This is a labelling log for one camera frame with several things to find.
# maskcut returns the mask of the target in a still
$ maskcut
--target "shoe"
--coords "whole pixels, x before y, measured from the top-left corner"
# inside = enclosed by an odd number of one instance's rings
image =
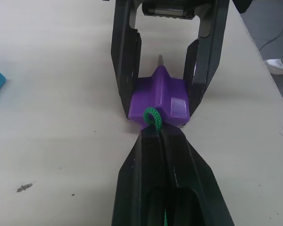
[[[271,74],[283,74],[283,58],[264,61]]]

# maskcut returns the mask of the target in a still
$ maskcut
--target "purple plastic block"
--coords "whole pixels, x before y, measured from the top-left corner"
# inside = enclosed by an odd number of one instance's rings
[[[164,122],[174,126],[186,124],[190,113],[185,81],[171,78],[162,65],[157,67],[151,77],[138,78],[131,99],[129,119],[146,127],[143,113],[147,107],[154,107]]]

